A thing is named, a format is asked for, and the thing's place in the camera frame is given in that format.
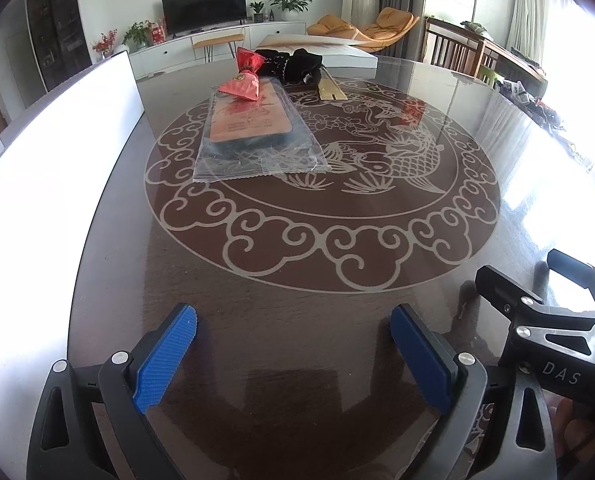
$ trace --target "glass tabletop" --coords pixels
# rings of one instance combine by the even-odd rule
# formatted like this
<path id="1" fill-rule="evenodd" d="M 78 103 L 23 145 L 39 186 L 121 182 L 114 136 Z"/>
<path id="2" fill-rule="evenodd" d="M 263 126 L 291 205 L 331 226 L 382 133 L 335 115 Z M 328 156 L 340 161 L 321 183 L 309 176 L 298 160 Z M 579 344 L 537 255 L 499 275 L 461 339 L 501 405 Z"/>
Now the glass tabletop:
<path id="1" fill-rule="evenodd" d="M 184 83 L 190 109 L 155 135 L 142 124 L 117 162 L 80 266 L 69 359 L 131 349 L 185 301 L 197 337 L 148 418 L 188 478 L 394 478 L 436 413 L 392 344 L 392 308 L 410 303 L 485 363 L 508 322 L 466 301 L 479 267 L 549 304 L 594 308 L 576 285 L 533 286 L 533 274 L 554 247 L 595 264 L 595 184 L 482 82 L 384 57 L 330 69 L 347 101 L 286 88 L 331 172 L 194 184 L 210 88 L 235 72 L 216 62 L 140 86 Z"/>

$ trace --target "circular decorative pattern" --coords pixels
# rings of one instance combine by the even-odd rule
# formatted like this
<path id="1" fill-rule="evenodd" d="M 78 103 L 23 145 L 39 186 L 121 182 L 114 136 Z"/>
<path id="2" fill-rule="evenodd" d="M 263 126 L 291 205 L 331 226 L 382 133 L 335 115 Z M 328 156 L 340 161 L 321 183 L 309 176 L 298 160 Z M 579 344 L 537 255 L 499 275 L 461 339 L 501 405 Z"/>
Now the circular decorative pattern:
<path id="1" fill-rule="evenodd" d="M 471 136 L 424 101 L 339 81 L 349 100 L 287 88 L 332 171 L 192 182 L 206 102 L 157 140 L 146 193 L 162 227 L 224 269 L 318 292 L 381 292 L 471 258 L 498 220 L 495 172 Z"/>

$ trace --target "tv stand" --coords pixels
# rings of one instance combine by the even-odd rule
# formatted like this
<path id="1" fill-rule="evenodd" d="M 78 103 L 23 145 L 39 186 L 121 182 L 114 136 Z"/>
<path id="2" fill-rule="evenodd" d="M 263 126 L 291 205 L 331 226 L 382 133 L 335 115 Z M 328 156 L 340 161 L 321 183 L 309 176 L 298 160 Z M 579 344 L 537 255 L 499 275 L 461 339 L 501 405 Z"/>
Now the tv stand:
<path id="1" fill-rule="evenodd" d="M 239 22 L 218 25 L 215 30 L 204 28 L 199 32 L 184 31 L 174 34 L 164 43 L 130 54 L 135 78 L 140 79 L 156 72 L 181 70 L 193 65 L 204 64 L 209 59 L 213 61 L 232 59 L 232 42 L 229 47 L 228 43 L 215 41 L 223 40 L 225 37 L 243 34 L 244 41 L 237 41 L 236 46 L 255 50 L 269 34 L 306 34 L 305 22 L 244 23 L 244 25 L 239 25 Z M 203 51 L 202 48 L 205 45 L 210 47 L 209 52 Z"/>

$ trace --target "green plant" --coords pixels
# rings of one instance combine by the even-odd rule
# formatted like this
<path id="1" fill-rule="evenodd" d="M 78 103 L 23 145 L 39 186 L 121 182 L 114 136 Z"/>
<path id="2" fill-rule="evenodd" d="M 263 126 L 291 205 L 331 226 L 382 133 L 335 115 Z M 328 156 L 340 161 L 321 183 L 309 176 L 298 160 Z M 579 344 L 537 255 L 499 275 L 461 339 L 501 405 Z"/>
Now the green plant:
<path id="1" fill-rule="evenodd" d="M 308 9 L 308 4 L 312 2 L 312 0 L 273 0 L 270 4 L 275 7 L 281 7 L 282 10 L 304 12 Z"/>
<path id="2" fill-rule="evenodd" d="M 260 14 L 262 9 L 264 9 L 264 2 L 253 2 L 249 5 L 255 14 Z"/>
<path id="3" fill-rule="evenodd" d="M 127 41 L 133 41 L 133 43 L 141 45 L 148 43 L 149 28 L 151 22 L 146 20 L 145 22 L 135 22 L 131 25 L 131 28 L 127 30 L 124 35 L 124 41 L 122 44 L 126 44 Z"/>

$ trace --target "white cabinet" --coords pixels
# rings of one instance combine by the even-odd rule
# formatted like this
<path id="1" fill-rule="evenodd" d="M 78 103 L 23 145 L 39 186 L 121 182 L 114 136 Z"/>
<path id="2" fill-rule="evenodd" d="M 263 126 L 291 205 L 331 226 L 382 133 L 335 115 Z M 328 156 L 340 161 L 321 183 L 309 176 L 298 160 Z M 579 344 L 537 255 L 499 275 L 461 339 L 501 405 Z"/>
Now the white cabinet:
<path id="1" fill-rule="evenodd" d="M 146 75 L 146 70 L 144 70 L 144 63 L 142 62 L 141 54 L 136 54 L 133 56 L 128 57 L 131 62 L 131 68 L 133 69 L 133 75 L 135 79 L 139 79 Z"/>
<path id="2" fill-rule="evenodd" d="M 232 36 L 244 32 L 246 39 L 238 42 L 238 46 L 244 46 L 255 50 L 261 41 L 269 34 L 306 34 L 305 22 L 266 22 L 250 23 L 248 25 L 236 25 L 233 27 L 218 28 L 198 32 L 178 40 L 170 40 L 165 43 L 142 49 L 130 55 L 131 66 L 135 79 L 154 72 L 166 70 L 178 70 L 205 63 L 204 49 L 193 48 L 194 44 L 202 40 Z M 215 45 L 213 47 L 213 60 L 230 59 L 231 52 L 228 44 Z"/>
<path id="3" fill-rule="evenodd" d="M 250 28 L 250 47 L 255 50 L 269 34 L 306 34 L 304 22 L 258 23 Z"/>
<path id="4" fill-rule="evenodd" d="M 144 73 L 151 74 L 165 68 L 194 61 L 195 50 L 190 38 L 167 41 L 141 51 Z"/>

